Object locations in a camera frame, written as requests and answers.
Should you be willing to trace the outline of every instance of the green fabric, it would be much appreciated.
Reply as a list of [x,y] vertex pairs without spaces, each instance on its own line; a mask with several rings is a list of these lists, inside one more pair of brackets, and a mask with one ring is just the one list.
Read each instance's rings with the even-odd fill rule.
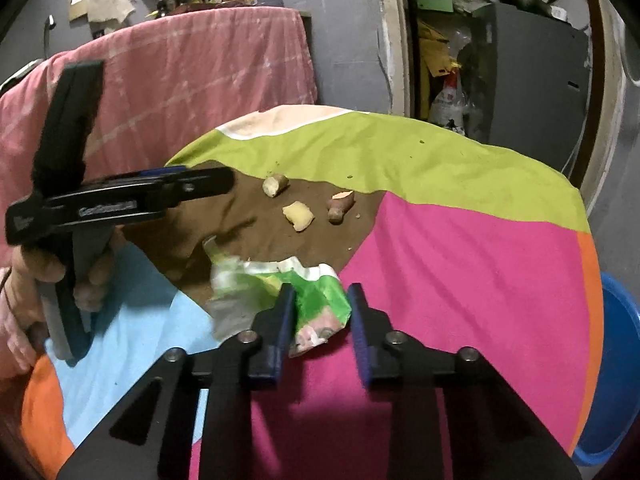
[[257,178],[278,172],[363,193],[388,190],[415,204],[590,232],[580,193],[562,174],[511,150],[397,116],[352,112],[249,140],[213,130],[168,164],[207,160]]

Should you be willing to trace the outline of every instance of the pink towel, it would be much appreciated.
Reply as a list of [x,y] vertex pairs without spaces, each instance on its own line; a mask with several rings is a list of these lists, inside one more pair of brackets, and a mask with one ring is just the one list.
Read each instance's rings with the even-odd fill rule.
[[[104,93],[87,142],[87,178],[163,166],[220,124],[284,104],[313,104],[299,13],[276,7],[190,12],[125,28],[37,67],[0,99],[0,229],[31,192],[31,163],[63,67],[104,59]],[[0,267],[9,260],[0,238]]]

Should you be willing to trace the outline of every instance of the beige fabric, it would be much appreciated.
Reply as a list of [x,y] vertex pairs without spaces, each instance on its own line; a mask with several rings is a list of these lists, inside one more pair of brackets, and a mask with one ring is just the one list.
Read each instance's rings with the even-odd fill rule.
[[90,22],[115,20],[120,24],[134,10],[129,0],[87,0],[87,15]]
[[227,137],[237,140],[276,136],[331,117],[348,114],[351,110],[332,106],[281,105],[265,112],[254,112],[217,127]]

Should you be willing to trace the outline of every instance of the crumpled plastic bag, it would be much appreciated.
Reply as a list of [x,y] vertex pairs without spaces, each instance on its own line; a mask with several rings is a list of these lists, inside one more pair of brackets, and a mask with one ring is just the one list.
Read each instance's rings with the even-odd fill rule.
[[273,307],[283,283],[296,289],[298,320],[291,356],[326,343],[349,320],[351,306],[330,266],[303,267],[295,256],[282,262],[244,262],[220,251],[215,237],[203,247],[212,263],[214,291],[204,309],[213,318],[218,341],[250,329],[258,312]]
[[465,105],[465,95],[460,83],[460,69],[454,65],[453,70],[446,76],[443,89],[431,104],[429,122],[464,136]]

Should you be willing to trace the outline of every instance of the brown fabric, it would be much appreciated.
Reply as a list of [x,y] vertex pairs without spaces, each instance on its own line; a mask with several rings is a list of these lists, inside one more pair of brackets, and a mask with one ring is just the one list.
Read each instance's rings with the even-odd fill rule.
[[[217,236],[227,254],[243,260],[276,262],[297,256],[305,267],[325,263],[340,272],[373,229],[384,195],[357,193],[355,205],[335,226],[327,220],[326,202],[344,189],[292,180],[280,196],[269,198],[261,180],[235,174],[236,186],[228,195],[184,202],[161,220],[124,229],[158,270],[200,305],[211,297],[211,265],[202,249],[202,241],[210,235]],[[316,216],[302,233],[295,232],[282,214],[282,208],[296,200]]]

